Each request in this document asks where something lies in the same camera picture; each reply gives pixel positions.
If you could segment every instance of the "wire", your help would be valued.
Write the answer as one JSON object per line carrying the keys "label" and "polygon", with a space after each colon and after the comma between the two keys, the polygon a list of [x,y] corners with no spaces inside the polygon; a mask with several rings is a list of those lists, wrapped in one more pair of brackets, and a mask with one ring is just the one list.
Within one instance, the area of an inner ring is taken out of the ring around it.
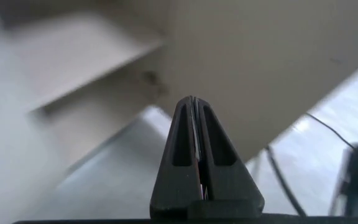
{"label": "wire", "polygon": [[290,200],[293,208],[296,210],[299,216],[306,217],[307,214],[303,210],[302,206],[299,204],[298,200],[295,198],[294,194],[292,193],[291,189],[289,188],[287,182],[284,180],[283,175],[278,168],[278,165],[276,163],[276,160],[274,159],[273,151],[270,148],[270,146],[266,147],[268,158],[270,160],[270,163],[272,164],[273,170],[276,173],[276,176],[278,178],[278,181],[280,182],[285,194],[287,195],[288,199]]}
{"label": "wire", "polygon": [[320,119],[316,118],[315,116],[309,113],[306,113],[305,115],[309,116],[310,118],[313,118],[315,121],[319,122],[320,124],[324,125],[326,128],[330,129],[336,136],[338,136],[338,138],[340,138],[344,143],[346,143],[351,149],[354,150],[354,146],[352,146],[352,144],[346,141],[346,139],[344,139],[337,131],[335,131],[335,129],[333,129],[328,124],[322,122]]}
{"label": "wire", "polygon": [[[354,151],[354,146],[352,146],[352,144],[350,144],[348,141],[346,141],[346,139],[344,139],[337,131],[335,131],[335,129],[330,127],[328,124],[322,122],[320,119],[316,118],[312,114],[306,113],[305,115],[309,116],[310,118],[314,119],[315,121],[319,122],[320,124],[322,124],[323,126],[328,128],[329,130],[331,130],[339,139],[341,139],[344,143],[346,143]],[[287,195],[289,201],[291,202],[293,208],[296,210],[296,212],[298,213],[299,216],[306,217],[307,216],[306,212],[303,210],[302,206],[299,204],[298,200],[295,198],[292,190],[289,188],[287,182],[283,178],[283,174],[281,173],[281,170],[278,168],[277,162],[274,158],[272,148],[270,146],[267,146],[266,151],[268,154],[268,159],[273,167],[273,170],[278,178],[278,181],[281,184],[281,186],[282,186],[285,194]]]}

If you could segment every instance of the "shelf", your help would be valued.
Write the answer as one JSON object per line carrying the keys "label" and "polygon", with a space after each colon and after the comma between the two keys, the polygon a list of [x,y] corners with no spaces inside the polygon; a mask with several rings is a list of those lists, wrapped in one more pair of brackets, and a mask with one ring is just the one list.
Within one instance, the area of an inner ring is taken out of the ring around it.
{"label": "shelf", "polygon": [[151,103],[148,93],[120,71],[45,107],[45,124],[63,146],[68,166],[130,124]]}
{"label": "shelf", "polygon": [[158,34],[119,8],[74,12],[15,27],[11,37],[26,79],[37,94],[30,110],[46,106],[163,44]]}

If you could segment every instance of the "tiled floor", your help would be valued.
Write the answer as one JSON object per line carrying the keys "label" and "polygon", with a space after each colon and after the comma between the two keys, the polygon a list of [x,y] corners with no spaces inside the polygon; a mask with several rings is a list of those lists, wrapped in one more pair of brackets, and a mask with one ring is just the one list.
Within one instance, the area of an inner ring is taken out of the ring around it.
{"label": "tiled floor", "polygon": [[[358,142],[358,73],[312,113],[348,141]],[[169,118],[149,108],[73,171],[26,218],[148,218],[169,126]],[[272,147],[307,214],[327,215],[346,145],[321,124],[302,117],[274,140]],[[264,212],[295,214],[265,152],[247,167],[265,197]]]}

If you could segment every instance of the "beige surface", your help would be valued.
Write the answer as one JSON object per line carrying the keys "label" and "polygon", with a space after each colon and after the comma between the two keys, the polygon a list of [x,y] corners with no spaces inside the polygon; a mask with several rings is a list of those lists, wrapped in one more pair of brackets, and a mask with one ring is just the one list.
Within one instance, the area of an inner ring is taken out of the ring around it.
{"label": "beige surface", "polygon": [[358,67],[358,1],[176,1],[159,105],[207,100],[244,160]]}
{"label": "beige surface", "polygon": [[162,39],[115,6],[64,14],[12,29],[30,86],[45,106],[160,47]]}
{"label": "beige surface", "polygon": [[65,149],[68,166],[127,126],[150,103],[147,92],[119,72],[47,107],[47,119]]}

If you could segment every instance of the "white wall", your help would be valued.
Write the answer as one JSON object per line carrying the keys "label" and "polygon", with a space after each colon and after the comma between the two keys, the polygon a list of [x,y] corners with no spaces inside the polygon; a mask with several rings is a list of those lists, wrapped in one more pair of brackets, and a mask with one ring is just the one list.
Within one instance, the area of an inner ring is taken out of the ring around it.
{"label": "white wall", "polygon": [[66,168],[47,128],[25,113],[30,95],[14,61],[0,33],[0,223],[23,217]]}
{"label": "white wall", "polygon": [[358,1],[183,0],[172,10],[159,105],[212,105],[249,159],[358,68]]}

